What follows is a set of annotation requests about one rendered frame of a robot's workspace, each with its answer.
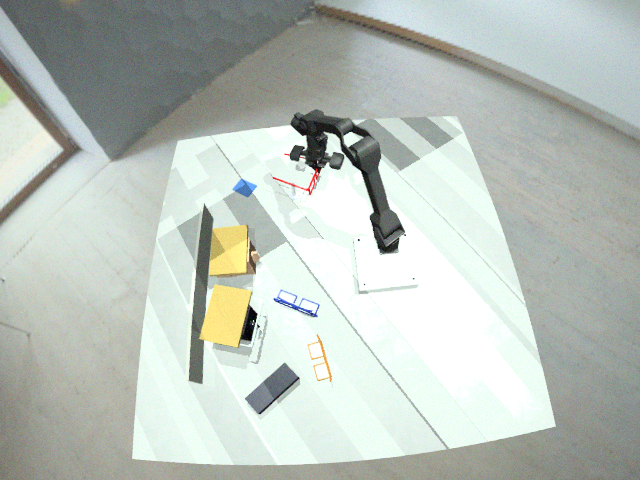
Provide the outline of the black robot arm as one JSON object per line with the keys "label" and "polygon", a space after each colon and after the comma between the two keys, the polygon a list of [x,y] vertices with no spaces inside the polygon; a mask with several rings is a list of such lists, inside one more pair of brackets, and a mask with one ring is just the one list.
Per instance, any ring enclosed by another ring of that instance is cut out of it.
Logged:
{"label": "black robot arm", "polygon": [[[398,254],[400,236],[406,233],[397,213],[389,206],[383,180],[379,170],[380,145],[367,129],[355,125],[350,118],[325,116],[323,111],[314,109],[307,115],[294,114],[290,123],[300,135],[306,137],[306,144],[318,148],[324,144],[327,150],[328,135],[335,134],[343,154],[351,164],[360,170],[373,212],[369,215],[380,255]],[[347,147],[344,136],[353,132],[361,137]]]}

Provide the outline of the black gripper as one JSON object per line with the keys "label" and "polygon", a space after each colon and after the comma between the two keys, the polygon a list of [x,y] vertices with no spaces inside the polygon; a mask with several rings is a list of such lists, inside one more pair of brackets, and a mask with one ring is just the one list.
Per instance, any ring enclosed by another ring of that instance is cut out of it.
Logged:
{"label": "black gripper", "polygon": [[325,152],[324,144],[318,148],[311,148],[307,146],[306,150],[304,150],[305,146],[295,145],[290,152],[290,160],[298,162],[299,157],[304,156],[305,164],[310,166],[314,171],[317,169],[318,173],[321,168],[325,168],[327,162],[329,162],[330,168],[340,170],[344,162],[344,155],[342,153],[333,152],[332,157],[329,156],[329,153]]}

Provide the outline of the blue block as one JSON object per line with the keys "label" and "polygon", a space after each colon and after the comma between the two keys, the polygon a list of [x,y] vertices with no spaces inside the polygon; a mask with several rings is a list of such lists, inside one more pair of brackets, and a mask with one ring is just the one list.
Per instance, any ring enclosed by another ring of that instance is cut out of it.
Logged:
{"label": "blue block", "polygon": [[240,179],[240,181],[235,185],[235,188],[233,190],[248,198],[256,187],[257,185],[249,181]]}

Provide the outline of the orange square-rimmed glasses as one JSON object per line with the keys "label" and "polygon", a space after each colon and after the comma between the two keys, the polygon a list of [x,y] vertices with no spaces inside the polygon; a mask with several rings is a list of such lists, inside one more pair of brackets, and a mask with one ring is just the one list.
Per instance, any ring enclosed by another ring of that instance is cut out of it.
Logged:
{"label": "orange square-rimmed glasses", "polygon": [[324,350],[322,341],[320,340],[318,335],[317,337],[319,339],[318,342],[307,345],[311,360],[317,359],[320,357],[322,358],[324,356],[325,363],[313,365],[315,375],[316,375],[317,381],[321,381],[329,378],[329,382],[331,382],[332,379],[331,379],[330,367],[325,354],[325,350]]}

